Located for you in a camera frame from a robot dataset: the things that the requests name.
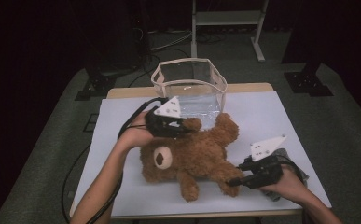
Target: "transparent basket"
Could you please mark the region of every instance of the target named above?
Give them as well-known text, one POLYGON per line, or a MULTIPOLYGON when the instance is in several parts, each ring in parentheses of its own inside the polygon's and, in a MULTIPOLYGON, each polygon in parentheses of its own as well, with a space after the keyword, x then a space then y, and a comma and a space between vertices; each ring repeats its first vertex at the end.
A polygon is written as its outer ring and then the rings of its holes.
POLYGON ((182 118, 199 118, 212 128, 224 109, 227 81, 208 59, 186 58, 160 63, 151 76, 160 97, 177 96, 182 118))

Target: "teddy bear leg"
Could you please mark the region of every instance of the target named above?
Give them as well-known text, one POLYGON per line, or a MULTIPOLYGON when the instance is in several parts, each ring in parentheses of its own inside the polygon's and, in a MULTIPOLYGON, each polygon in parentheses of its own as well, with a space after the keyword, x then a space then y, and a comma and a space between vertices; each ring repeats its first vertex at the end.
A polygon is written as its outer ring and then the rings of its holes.
POLYGON ((231 187, 227 182, 235 177, 244 177, 244 175, 241 170, 226 161, 216 165, 209 177, 218 184, 224 194, 236 197, 239 194, 240 187, 231 187))
POLYGON ((180 183, 181 195, 187 202, 198 199, 199 188, 194 177, 185 171, 177 173, 177 180, 180 183))

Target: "gray carpet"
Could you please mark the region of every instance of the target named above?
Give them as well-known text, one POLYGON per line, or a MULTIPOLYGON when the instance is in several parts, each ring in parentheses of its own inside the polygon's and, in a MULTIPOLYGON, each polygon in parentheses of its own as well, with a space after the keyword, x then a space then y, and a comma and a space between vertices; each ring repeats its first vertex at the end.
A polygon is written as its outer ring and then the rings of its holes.
MULTIPOLYGON (((321 65, 317 75, 334 96, 310 97, 295 94, 284 72, 300 71, 304 64, 281 64, 290 33, 264 32, 260 46, 266 62, 259 63, 247 34, 228 34, 213 45, 198 45, 198 56, 208 58, 228 83, 269 82, 278 92, 299 140, 320 177, 333 211, 345 223, 361 223, 361 108, 344 88, 338 74, 321 65)), ((178 38, 151 35, 153 47, 178 38)), ((189 43, 172 47, 190 55, 189 43)), ((167 49, 155 53, 161 61, 187 57, 167 49)), ((157 58, 145 70, 157 65, 157 58)), ((115 87, 128 87, 141 69, 120 77, 115 87)), ((88 80, 85 70, 75 74, 53 111, 21 175, 0 211, 0 223, 65 223, 61 192, 66 174, 92 138, 91 116, 99 112, 102 97, 75 101, 88 80)), ((151 86, 147 76, 133 86, 151 86)), ((88 151, 82 154, 64 188, 64 208, 68 212, 88 151)), ((193 223, 193 219, 141 220, 141 223, 193 223)), ((113 223, 131 223, 129 220, 113 223)), ((199 223, 254 223, 250 217, 202 218, 199 223)), ((301 223, 299 216, 263 217, 262 223, 301 223)))

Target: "dark background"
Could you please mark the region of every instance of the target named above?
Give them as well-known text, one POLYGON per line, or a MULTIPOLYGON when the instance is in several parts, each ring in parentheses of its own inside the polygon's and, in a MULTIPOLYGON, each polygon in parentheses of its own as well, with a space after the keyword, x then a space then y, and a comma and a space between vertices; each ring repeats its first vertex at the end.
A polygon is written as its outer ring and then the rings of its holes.
MULTIPOLYGON (((198 9, 260 6, 246 2, 199 0, 198 9)), ((148 50, 132 28, 190 29, 190 18, 190 0, 0 1, 0 207, 77 71, 139 66, 148 50)), ((270 0, 264 29, 290 28, 283 62, 318 58, 361 106, 361 1, 270 0)))

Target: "black bracket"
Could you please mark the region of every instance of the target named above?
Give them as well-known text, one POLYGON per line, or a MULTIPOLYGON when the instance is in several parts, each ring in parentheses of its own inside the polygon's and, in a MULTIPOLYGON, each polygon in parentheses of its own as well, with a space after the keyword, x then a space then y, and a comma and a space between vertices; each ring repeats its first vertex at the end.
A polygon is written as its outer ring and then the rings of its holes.
POLYGON ((276 184, 283 175, 282 166, 277 156, 270 155, 260 161, 252 161, 251 156, 244 159, 238 166, 242 171, 252 171, 252 175, 243 178, 233 178, 228 184, 232 187, 244 185, 249 189, 276 184))
POLYGON ((301 72, 285 73, 285 78, 294 93, 309 93, 310 96, 332 96, 328 86, 316 75, 320 62, 307 62, 301 72))
POLYGON ((76 96, 76 101, 88 101, 90 97, 105 97, 114 88, 118 77, 128 75, 136 70, 136 67, 119 68, 104 63, 85 64, 88 81, 82 91, 76 96))

